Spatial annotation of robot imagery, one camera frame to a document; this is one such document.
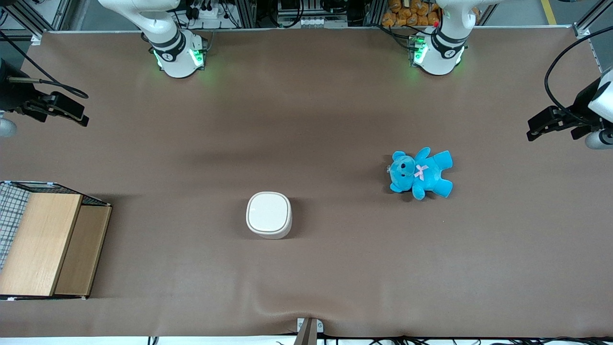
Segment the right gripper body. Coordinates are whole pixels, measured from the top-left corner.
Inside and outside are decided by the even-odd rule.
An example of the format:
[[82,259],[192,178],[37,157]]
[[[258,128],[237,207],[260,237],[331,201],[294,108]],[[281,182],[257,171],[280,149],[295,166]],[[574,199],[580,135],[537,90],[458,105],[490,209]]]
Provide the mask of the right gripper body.
[[24,110],[24,105],[28,101],[36,100],[36,89],[31,83],[11,83],[10,77],[29,78],[28,74],[1,59],[0,109],[5,112],[29,115],[28,111]]

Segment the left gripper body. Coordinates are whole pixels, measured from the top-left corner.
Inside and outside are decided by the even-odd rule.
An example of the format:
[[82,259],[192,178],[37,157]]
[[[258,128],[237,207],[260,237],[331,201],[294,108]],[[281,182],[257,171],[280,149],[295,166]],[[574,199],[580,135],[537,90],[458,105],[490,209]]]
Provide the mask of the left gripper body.
[[571,130],[574,140],[612,140],[613,72],[606,69],[599,79],[584,88],[571,105],[580,124]]

